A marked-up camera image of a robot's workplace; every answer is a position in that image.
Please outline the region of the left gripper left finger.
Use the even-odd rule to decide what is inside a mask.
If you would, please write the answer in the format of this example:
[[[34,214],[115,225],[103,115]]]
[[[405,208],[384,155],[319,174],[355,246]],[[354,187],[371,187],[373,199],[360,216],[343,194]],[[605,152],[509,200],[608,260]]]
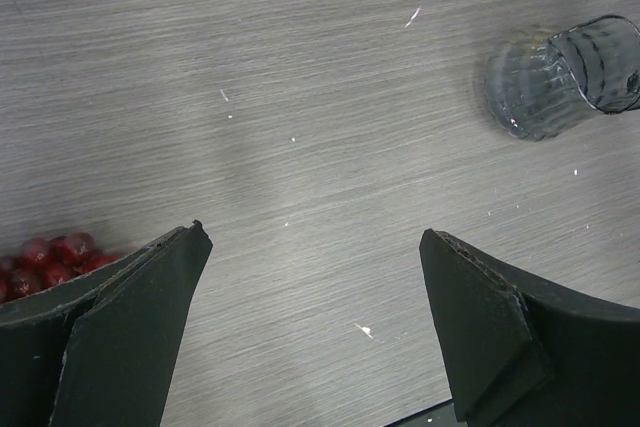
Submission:
[[[4,426],[158,426],[212,251],[200,221],[1,307]]]

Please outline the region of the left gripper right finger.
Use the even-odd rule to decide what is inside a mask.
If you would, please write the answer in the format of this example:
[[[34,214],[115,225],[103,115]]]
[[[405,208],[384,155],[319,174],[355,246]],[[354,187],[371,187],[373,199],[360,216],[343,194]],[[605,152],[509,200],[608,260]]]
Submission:
[[[638,309],[444,231],[426,230],[419,251],[457,420],[638,420]]]

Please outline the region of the grey transparent glass server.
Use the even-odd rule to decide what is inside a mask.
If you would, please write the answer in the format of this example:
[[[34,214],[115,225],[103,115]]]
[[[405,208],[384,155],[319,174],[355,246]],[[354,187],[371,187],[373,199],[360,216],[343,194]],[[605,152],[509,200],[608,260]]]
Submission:
[[[604,15],[553,32],[523,29],[500,44],[485,70],[487,106],[510,135],[551,139],[598,115],[639,108],[639,28]]]

